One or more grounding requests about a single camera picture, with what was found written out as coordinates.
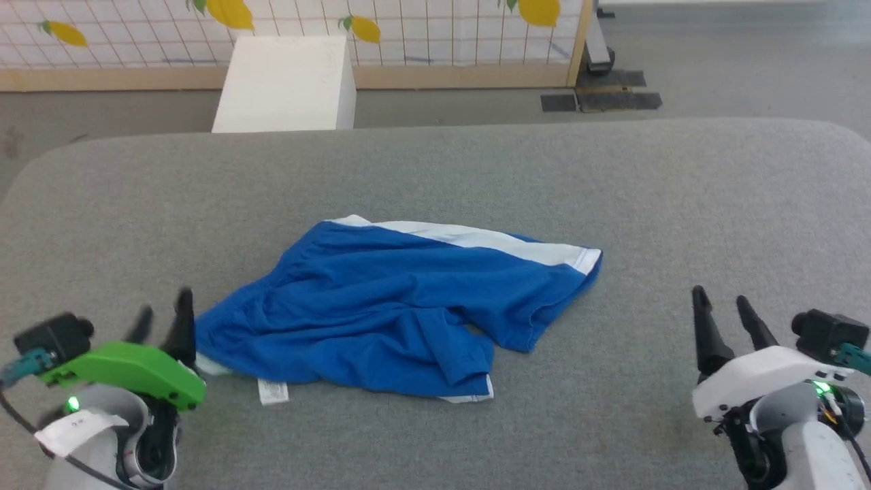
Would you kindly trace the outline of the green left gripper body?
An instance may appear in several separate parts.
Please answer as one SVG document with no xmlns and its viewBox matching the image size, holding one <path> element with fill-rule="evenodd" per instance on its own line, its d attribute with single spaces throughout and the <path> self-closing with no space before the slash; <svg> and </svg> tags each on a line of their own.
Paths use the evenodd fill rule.
<svg viewBox="0 0 871 490">
<path fill-rule="evenodd" d="M 74 387 L 96 382 L 193 410 L 204 402 L 205 381 L 153 346 L 107 342 L 37 376 L 46 385 Z"/>
</svg>

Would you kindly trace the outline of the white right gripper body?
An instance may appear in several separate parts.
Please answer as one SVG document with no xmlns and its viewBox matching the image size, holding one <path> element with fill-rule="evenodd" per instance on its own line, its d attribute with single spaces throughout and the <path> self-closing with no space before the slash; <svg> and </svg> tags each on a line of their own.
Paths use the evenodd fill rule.
<svg viewBox="0 0 871 490">
<path fill-rule="evenodd" d="M 851 376 L 849 367 L 828 365 L 784 346 L 771 346 L 725 363 L 693 389 L 699 419 L 722 421 L 734 407 L 805 380 L 826 381 Z"/>
</svg>

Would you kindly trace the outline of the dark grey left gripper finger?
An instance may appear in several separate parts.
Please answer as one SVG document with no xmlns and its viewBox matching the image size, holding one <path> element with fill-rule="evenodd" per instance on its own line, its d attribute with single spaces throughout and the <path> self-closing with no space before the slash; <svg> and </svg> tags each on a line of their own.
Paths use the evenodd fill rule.
<svg viewBox="0 0 871 490">
<path fill-rule="evenodd" d="M 196 370 L 195 314 L 193 292 L 189 288 L 180 289 L 174 310 L 175 317 L 167 338 L 162 344 L 162 351 L 187 368 Z"/>
<path fill-rule="evenodd" d="M 139 314 L 137 314 L 133 326 L 129 329 L 127 335 L 125 335 L 125 342 L 130 342 L 130 344 L 146 344 L 150 337 L 150 332 L 152 332 L 153 314 L 152 307 L 143 306 Z"/>
</svg>

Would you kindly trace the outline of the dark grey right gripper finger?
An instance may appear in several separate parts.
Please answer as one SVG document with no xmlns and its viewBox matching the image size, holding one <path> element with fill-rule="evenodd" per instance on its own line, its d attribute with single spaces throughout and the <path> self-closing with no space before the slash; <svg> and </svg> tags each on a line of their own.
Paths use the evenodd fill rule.
<svg viewBox="0 0 871 490">
<path fill-rule="evenodd" d="M 693 297 L 693 328 L 695 332 L 695 351 L 699 378 L 704 382 L 722 366 L 735 357 L 728 347 L 713 317 L 713 307 L 703 286 L 696 285 L 691 290 Z"/>
<path fill-rule="evenodd" d="M 753 309 L 747 297 L 738 295 L 736 307 L 741 325 L 751 338 L 755 351 L 761 351 L 772 346 L 780 346 L 780 342 L 777 341 L 766 323 Z"/>
</svg>

